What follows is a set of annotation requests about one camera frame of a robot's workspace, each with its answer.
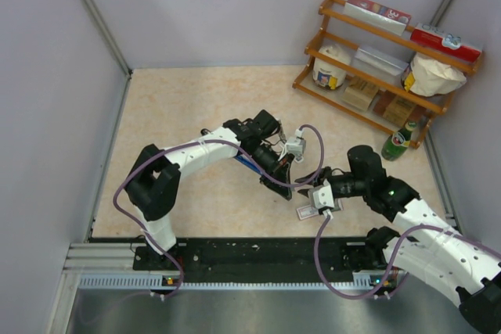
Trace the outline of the red white staple box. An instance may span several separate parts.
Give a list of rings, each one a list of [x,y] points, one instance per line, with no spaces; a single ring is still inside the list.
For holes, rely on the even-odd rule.
[[[310,205],[306,205],[304,207],[299,207],[296,209],[297,217],[300,221],[304,221],[306,219],[317,217],[319,215],[325,215],[326,211],[331,213],[336,211],[343,210],[343,204],[339,199],[334,201],[333,207],[322,207],[320,209],[316,209]]]

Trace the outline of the small white stapler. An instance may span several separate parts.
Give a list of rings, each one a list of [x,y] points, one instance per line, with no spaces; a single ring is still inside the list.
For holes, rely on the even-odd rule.
[[[284,147],[284,145],[285,145],[285,143],[286,143],[287,139],[288,139],[288,138],[290,138],[290,137],[287,137],[287,136],[286,136],[285,131],[283,130],[283,125],[282,125],[282,123],[281,123],[281,120],[278,120],[278,122],[279,122],[279,141],[282,143],[282,146],[281,146],[281,152],[280,152],[279,158],[283,158],[283,157],[285,157],[286,155],[288,155],[288,154],[285,154],[285,153],[283,152],[283,147]],[[291,136],[291,137],[297,136],[297,137],[301,137],[301,138],[303,138],[303,137],[302,137],[302,135],[303,135],[303,131],[302,131],[302,130],[300,130],[300,129],[297,129],[297,130],[295,131],[294,135],[293,135],[293,136]],[[298,160],[295,160],[295,159],[294,159],[294,161],[295,161],[296,163],[302,163],[302,162],[303,162],[303,160],[298,161]]]

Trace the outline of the blue metal stapler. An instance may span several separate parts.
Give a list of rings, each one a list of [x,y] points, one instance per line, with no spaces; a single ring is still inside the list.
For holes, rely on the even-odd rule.
[[[211,133],[211,132],[210,132],[208,129],[206,129],[206,128],[202,128],[202,129],[200,130],[200,134],[201,134],[201,135],[203,135],[203,136],[208,135],[208,134],[210,134],[210,133]],[[256,165],[254,165],[253,163],[251,163],[251,162],[248,160],[248,158],[246,158],[244,155],[238,154],[238,155],[236,155],[236,156],[234,157],[234,159],[235,159],[236,161],[238,161],[239,163],[241,163],[242,165],[244,165],[245,167],[247,167],[247,168],[251,169],[253,172],[255,172],[255,173],[257,173],[257,174],[261,175],[261,172],[259,171],[259,169],[257,168],[257,166],[256,166]]]

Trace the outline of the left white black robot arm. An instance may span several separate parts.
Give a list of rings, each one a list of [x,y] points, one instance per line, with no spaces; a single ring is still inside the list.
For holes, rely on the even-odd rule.
[[[281,125],[265,110],[253,119],[228,120],[221,127],[175,148],[146,165],[124,187],[150,236],[150,259],[159,268],[170,268],[177,261],[175,234],[170,212],[175,205],[181,181],[220,160],[247,153],[248,160],[270,177],[260,182],[284,199],[292,198],[290,165],[294,154],[278,153],[268,138],[279,133]]]

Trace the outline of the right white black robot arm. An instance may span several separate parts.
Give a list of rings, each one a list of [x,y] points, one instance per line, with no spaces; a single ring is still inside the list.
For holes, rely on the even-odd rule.
[[[348,150],[350,170],[324,167],[299,178],[313,208],[327,216],[337,199],[360,197],[394,226],[371,230],[365,256],[375,268],[398,268],[440,292],[480,333],[500,331],[500,253],[468,239],[439,217],[420,194],[387,175],[368,145]]]

